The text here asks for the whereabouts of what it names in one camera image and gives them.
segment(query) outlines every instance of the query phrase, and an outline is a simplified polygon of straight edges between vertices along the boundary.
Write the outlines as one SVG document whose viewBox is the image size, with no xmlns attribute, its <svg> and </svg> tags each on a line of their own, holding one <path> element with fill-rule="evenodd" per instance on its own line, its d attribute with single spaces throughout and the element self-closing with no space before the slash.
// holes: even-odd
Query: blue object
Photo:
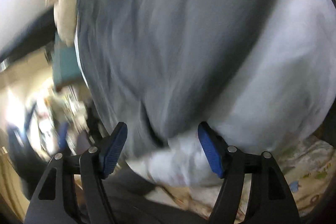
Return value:
<svg viewBox="0 0 336 224">
<path fill-rule="evenodd" d="M 219 178 L 224 178 L 224 170 L 222 168 L 221 156 L 216 147 L 212 143 L 208 133 L 202 126 L 198 127 L 198 139 L 202 145 L 203 151 L 207 157 L 211 170 L 218 175 Z"/>
<path fill-rule="evenodd" d="M 67 133 L 69 124 L 61 122 L 58 128 L 58 151 L 61 152 L 67 147 Z"/>
<path fill-rule="evenodd" d="M 299 181 L 293 181 L 290 185 L 289 185 L 290 190 L 292 191 L 292 193 L 295 193 L 299 190 Z"/>
<path fill-rule="evenodd" d="M 123 122 L 119 122 L 111 136 L 108 137 L 109 140 L 104 142 L 104 146 L 101 147 L 99 160 L 101 165 L 101 171 L 103 178 L 107 178 L 108 175 L 112 174 L 114 168 L 119 159 L 121 150 L 127 139 L 127 126 Z"/>
</svg>

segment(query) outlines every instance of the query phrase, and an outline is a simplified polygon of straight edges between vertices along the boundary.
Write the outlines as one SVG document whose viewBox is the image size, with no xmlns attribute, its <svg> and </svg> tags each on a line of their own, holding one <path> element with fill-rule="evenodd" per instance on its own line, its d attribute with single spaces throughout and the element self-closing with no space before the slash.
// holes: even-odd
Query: metal screw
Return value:
<svg viewBox="0 0 336 224">
<path fill-rule="evenodd" d="M 227 148 L 227 150 L 228 150 L 229 152 L 231 152 L 231 153 L 234 153 L 234 152 L 237 151 L 237 148 L 234 147 L 234 146 L 232 146 L 232 145 L 230 145 L 230 146 Z"/>
<path fill-rule="evenodd" d="M 95 146 L 92 146 L 92 147 L 89 148 L 89 153 L 95 153 L 97 151 L 98 151 L 98 148 L 95 147 Z"/>
<path fill-rule="evenodd" d="M 55 160 L 59 160 L 59 159 L 61 159 L 62 157 L 63 157 L 62 153 L 57 153 L 57 154 L 55 155 Z"/>
<path fill-rule="evenodd" d="M 264 152 L 264 158 L 270 159 L 272 158 L 272 154 L 270 152 Z"/>
</svg>

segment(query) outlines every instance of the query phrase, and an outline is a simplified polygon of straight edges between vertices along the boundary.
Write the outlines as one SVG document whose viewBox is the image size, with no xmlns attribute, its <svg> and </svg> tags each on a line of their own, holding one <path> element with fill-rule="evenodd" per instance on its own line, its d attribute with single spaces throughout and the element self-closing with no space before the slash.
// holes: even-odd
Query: gray blanket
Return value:
<svg viewBox="0 0 336 224">
<path fill-rule="evenodd" d="M 124 156 L 202 120 L 258 39 L 274 0 L 78 0 L 78 46 L 98 113 L 128 126 Z"/>
</svg>

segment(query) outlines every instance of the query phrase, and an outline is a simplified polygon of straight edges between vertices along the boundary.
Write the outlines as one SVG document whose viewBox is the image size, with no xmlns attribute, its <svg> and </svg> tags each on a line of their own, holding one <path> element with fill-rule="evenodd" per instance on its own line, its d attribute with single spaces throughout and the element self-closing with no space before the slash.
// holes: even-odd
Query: blue gripper pad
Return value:
<svg viewBox="0 0 336 224">
<path fill-rule="evenodd" d="M 118 122 L 112 134 L 103 139 L 104 144 L 100 147 L 99 153 L 100 171 L 103 179 L 113 173 L 126 139 L 127 125 L 123 122 Z"/>
<path fill-rule="evenodd" d="M 208 133 L 204 128 L 198 126 L 198 139 L 202 145 L 203 151 L 207 157 L 211 170 L 218 175 L 219 178 L 224 178 L 224 170 L 222 168 L 221 156 L 219 155 L 217 149 L 212 143 Z"/>
</svg>

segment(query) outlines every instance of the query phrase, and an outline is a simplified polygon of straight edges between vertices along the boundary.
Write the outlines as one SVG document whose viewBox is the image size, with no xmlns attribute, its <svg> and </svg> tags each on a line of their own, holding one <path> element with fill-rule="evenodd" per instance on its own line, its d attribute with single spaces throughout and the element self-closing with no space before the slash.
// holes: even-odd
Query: dark fabric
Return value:
<svg viewBox="0 0 336 224">
<path fill-rule="evenodd" d="M 98 126 L 100 119 L 96 115 L 97 110 L 93 102 L 86 108 L 86 112 L 87 112 L 86 125 L 89 129 L 89 134 L 93 138 L 95 143 L 99 143 L 102 140 L 102 135 L 100 134 Z"/>
<path fill-rule="evenodd" d="M 51 7 L 14 37 L 8 47 L 1 49 L 0 63 L 6 59 L 13 63 L 47 45 L 54 41 L 55 32 L 54 7 Z"/>
<path fill-rule="evenodd" d="M 81 155 L 86 150 L 88 150 L 92 146 L 90 139 L 88 138 L 88 133 L 86 130 L 83 130 L 79 133 L 76 141 L 76 154 Z"/>
<path fill-rule="evenodd" d="M 81 66 L 108 130 L 138 157 L 207 119 L 273 0 L 78 0 Z"/>
<path fill-rule="evenodd" d="M 103 180 L 113 215 L 119 224 L 206 223 L 202 217 L 167 205 L 155 203 L 143 196 L 155 185 L 144 180 L 130 168 Z"/>
<path fill-rule="evenodd" d="M 48 163 L 43 161 L 31 147 L 26 134 L 21 138 L 23 146 L 17 136 L 21 136 L 16 126 L 8 126 L 8 151 L 13 168 L 21 178 L 22 191 L 25 197 L 30 200 L 35 188 L 41 179 Z"/>
</svg>

